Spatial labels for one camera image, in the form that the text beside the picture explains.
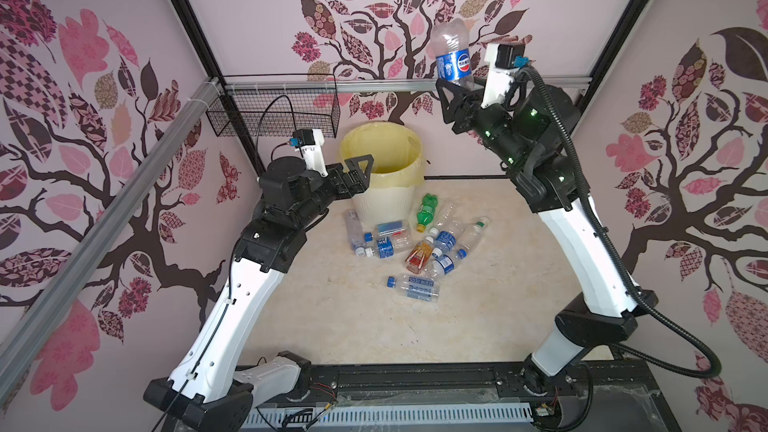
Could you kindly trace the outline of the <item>clear slim bottle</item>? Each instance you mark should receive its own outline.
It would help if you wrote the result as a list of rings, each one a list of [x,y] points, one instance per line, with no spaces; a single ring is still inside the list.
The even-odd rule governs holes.
[[[351,250],[358,257],[366,256],[365,233],[355,210],[345,212],[345,226]]]

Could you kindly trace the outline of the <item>clear bottle blue label white cap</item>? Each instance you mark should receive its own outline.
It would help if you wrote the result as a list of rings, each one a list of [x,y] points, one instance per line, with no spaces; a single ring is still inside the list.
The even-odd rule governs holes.
[[[365,257],[388,259],[410,250],[413,246],[411,234],[407,231],[380,237],[373,237],[370,233],[366,233],[365,238],[367,239],[364,247]]]

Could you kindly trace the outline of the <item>small bottle blue label blue cap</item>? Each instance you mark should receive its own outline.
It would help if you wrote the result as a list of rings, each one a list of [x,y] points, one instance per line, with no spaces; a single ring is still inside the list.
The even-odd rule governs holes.
[[[469,87],[472,83],[469,31],[465,22],[455,18],[437,24],[430,36],[435,55],[436,74],[439,79]]]

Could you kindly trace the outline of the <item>red yellow label bottle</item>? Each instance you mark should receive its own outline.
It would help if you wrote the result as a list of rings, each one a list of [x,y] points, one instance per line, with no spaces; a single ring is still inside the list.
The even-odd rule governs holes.
[[[406,269],[409,273],[419,275],[434,249],[434,238],[427,236],[416,243],[405,260]]]

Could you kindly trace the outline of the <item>clear bottle green cap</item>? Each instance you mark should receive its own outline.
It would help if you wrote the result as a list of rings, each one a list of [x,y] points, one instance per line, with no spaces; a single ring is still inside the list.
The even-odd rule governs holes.
[[[483,238],[489,223],[490,219],[488,217],[481,216],[476,218],[471,224],[468,224],[457,239],[455,251],[464,255],[474,251]]]

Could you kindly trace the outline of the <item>soda water labelled bottle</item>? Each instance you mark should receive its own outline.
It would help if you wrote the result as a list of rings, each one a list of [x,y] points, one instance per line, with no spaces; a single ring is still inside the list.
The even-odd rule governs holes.
[[[440,295],[437,282],[412,274],[389,276],[386,286],[405,297],[424,302],[436,302]]]

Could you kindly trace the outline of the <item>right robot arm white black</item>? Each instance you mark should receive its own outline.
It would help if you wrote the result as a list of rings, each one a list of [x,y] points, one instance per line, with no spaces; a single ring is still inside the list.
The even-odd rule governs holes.
[[[436,82],[443,120],[456,134],[476,133],[506,176],[556,238],[581,287],[523,368],[533,385],[563,375],[592,349],[625,342],[658,299],[641,288],[608,248],[571,139],[579,110],[561,88],[522,74],[495,99],[487,88]]]

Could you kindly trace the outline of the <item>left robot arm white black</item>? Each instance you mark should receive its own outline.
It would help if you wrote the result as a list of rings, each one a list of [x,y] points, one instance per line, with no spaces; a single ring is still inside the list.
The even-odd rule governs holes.
[[[194,431],[238,431],[251,410],[275,397],[309,392],[311,363],[281,352],[239,369],[247,339],[284,279],[318,217],[336,200],[365,192],[374,159],[318,165],[309,153],[280,157],[259,179],[252,221],[235,243],[225,286],[188,353],[166,378],[151,381],[143,399],[164,417]]]

